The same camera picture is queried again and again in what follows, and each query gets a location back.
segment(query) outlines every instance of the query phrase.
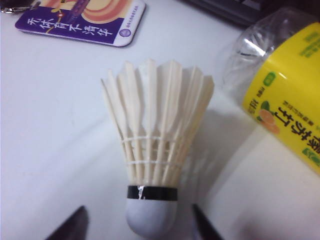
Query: black band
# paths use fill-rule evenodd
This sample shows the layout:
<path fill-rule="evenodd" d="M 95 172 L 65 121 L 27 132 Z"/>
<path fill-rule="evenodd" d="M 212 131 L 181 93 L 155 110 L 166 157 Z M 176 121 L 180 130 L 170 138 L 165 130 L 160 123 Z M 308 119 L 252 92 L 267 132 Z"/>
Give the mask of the black band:
<path fill-rule="evenodd" d="M 128 186 L 128 199 L 177 201 L 178 189 L 163 186 Z"/>

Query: bottle label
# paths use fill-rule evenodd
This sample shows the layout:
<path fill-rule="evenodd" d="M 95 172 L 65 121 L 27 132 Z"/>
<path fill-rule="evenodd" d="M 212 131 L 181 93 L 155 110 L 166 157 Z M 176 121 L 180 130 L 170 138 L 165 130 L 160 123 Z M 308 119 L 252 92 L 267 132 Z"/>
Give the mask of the bottle label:
<path fill-rule="evenodd" d="M 267 58 L 242 106 L 320 174 L 320 23 L 305 27 Z"/>

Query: purple card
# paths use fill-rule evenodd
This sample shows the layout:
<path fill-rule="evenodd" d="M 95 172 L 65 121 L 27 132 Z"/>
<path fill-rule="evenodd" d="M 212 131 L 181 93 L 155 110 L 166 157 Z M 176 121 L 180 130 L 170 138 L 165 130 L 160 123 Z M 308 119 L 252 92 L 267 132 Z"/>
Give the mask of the purple card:
<path fill-rule="evenodd" d="M 128 45 L 145 10 L 141 0 L 43 0 L 15 27 L 23 32 L 122 47 Z"/>

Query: orange fruit graphic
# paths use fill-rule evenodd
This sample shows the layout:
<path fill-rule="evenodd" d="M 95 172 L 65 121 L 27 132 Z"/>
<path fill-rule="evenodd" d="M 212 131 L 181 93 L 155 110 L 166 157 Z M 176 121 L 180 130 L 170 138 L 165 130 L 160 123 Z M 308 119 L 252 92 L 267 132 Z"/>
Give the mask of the orange fruit graphic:
<path fill-rule="evenodd" d="M 261 109 L 259 111 L 260 118 L 267 124 L 273 125 L 275 124 L 274 116 L 268 110 Z"/>
<path fill-rule="evenodd" d="M 266 129 L 268 129 L 270 132 L 274 133 L 274 134 L 279 134 L 280 133 L 280 129 L 279 127 L 277 127 L 277 125 L 275 124 L 270 124 L 264 121 L 261 121 L 262 126 L 264 126 Z"/>

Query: table surface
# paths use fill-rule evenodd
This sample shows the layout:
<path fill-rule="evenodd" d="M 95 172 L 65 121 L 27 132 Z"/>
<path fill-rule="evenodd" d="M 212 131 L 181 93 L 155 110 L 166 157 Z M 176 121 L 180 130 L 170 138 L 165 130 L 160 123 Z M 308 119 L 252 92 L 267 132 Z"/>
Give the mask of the table surface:
<path fill-rule="evenodd" d="M 320 178 L 221 90 L 243 28 L 178 0 L 146 0 L 123 48 L 22 33 L 1 14 L 1 239 L 41 240 L 79 206 L 88 240 L 138 240 L 100 78 L 125 60 L 175 59 L 213 75 L 215 93 L 181 176 L 166 240 L 192 239 L 198 203 L 226 240 L 319 240 Z"/>

